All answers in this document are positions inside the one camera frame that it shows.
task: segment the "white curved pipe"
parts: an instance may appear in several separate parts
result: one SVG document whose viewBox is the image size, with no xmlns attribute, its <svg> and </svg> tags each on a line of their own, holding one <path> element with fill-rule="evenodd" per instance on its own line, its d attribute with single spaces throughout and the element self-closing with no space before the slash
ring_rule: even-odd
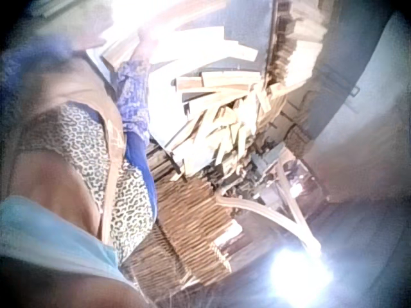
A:
<svg viewBox="0 0 411 308">
<path fill-rule="evenodd" d="M 221 191 L 216 191 L 216 202 L 222 207 L 234 207 L 238 209 L 250 210 L 256 214 L 262 215 L 269 220 L 277 223 L 283 228 L 290 231 L 292 234 L 297 236 L 305 245 L 309 252 L 315 255 L 321 254 L 321 244 L 317 241 L 315 237 L 308 233 L 305 229 L 292 221 L 290 218 L 272 210 L 264 205 L 250 200 L 243 200 L 238 198 L 226 198 L 221 195 Z"/>
</svg>

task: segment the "person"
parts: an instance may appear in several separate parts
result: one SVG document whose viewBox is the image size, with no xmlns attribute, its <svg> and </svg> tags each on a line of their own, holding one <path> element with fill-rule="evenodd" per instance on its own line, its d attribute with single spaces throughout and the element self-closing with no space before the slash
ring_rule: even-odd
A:
<svg viewBox="0 0 411 308">
<path fill-rule="evenodd" d="M 0 281 L 15 307 L 146 307 L 119 265 L 157 215 L 145 37 L 107 86 L 63 37 L 2 55 Z"/>
</svg>

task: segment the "leopard print fabric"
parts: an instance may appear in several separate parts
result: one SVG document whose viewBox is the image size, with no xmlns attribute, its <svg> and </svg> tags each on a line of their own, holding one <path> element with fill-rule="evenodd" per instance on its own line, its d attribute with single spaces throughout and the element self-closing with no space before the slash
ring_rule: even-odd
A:
<svg viewBox="0 0 411 308">
<path fill-rule="evenodd" d="M 75 104 L 38 116 L 26 126 L 19 151 L 58 153 L 81 175 L 100 213 L 103 212 L 109 155 L 103 125 Z M 116 186 L 111 237 L 120 264 L 151 231 L 153 213 L 143 176 L 126 159 Z"/>
</svg>

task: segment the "glowing light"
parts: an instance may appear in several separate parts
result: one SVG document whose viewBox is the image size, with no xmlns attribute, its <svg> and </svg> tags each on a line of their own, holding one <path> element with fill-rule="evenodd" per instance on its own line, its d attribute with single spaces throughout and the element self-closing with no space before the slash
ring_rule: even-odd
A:
<svg viewBox="0 0 411 308">
<path fill-rule="evenodd" d="M 243 227 L 239 225 L 237 221 L 232 220 L 231 226 L 224 232 L 223 235 L 221 235 L 214 241 L 214 244 L 216 246 L 221 246 L 227 241 L 229 241 L 230 239 L 234 239 L 242 231 L 243 231 Z"/>
<path fill-rule="evenodd" d="M 332 273 L 320 259 L 290 250 L 282 250 L 276 256 L 271 277 L 276 296 L 296 308 L 312 304 L 333 280 Z"/>
<path fill-rule="evenodd" d="M 296 198 L 302 193 L 302 185 L 300 183 L 296 183 L 291 186 L 290 193 L 293 198 Z"/>
</svg>

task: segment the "light blue face mask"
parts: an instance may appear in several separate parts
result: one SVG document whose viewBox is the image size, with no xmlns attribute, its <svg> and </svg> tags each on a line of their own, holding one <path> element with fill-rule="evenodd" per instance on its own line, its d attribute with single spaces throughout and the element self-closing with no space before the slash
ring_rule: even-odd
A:
<svg viewBox="0 0 411 308">
<path fill-rule="evenodd" d="M 0 234 L 3 257 L 134 287 L 118 270 L 113 248 L 27 198 L 11 196 L 0 204 Z"/>
</svg>

